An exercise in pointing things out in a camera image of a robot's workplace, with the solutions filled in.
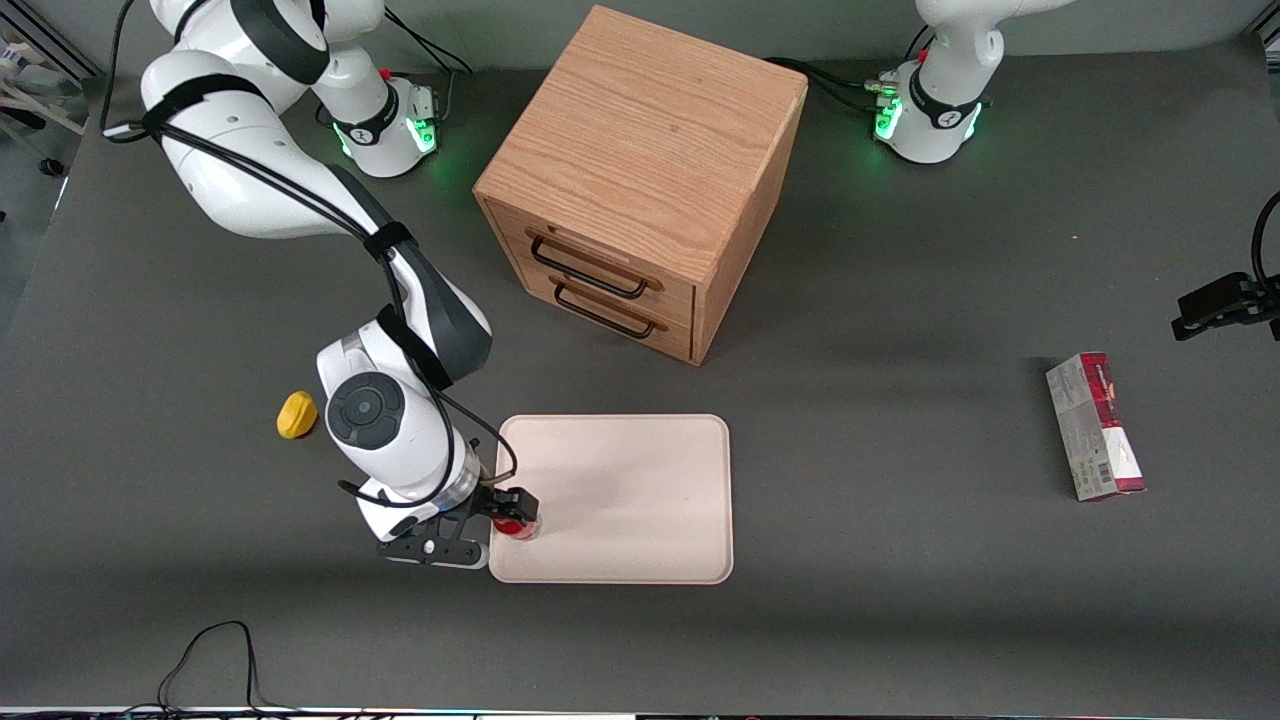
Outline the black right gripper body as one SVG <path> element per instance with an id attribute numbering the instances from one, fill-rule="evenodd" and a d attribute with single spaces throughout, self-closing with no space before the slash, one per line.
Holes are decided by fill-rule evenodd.
<path id="1" fill-rule="evenodd" d="M 398 534 L 399 541 L 422 539 L 435 541 L 474 541 L 475 533 L 467 530 L 467 525 L 475 516 L 486 518 L 495 500 L 494 488 L 479 488 L 458 506 L 440 511 L 433 518 L 417 521 L 412 527 L 404 527 Z"/>

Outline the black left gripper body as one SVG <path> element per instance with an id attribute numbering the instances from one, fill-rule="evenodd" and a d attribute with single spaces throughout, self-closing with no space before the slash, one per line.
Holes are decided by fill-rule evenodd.
<path id="1" fill-rule="evenodd" d="M 1242 288 L 1248 288 L 1252 300 L 1242 311 L 1240 323 L 1243 325 L 1265 323 L 1272 338 L 1279 342 L 1279 291 L 1274 283 L 1277 277 L 1274 275 L 1263 279 L 1248 279 L 1247 283 L 1242 282 Z"/>

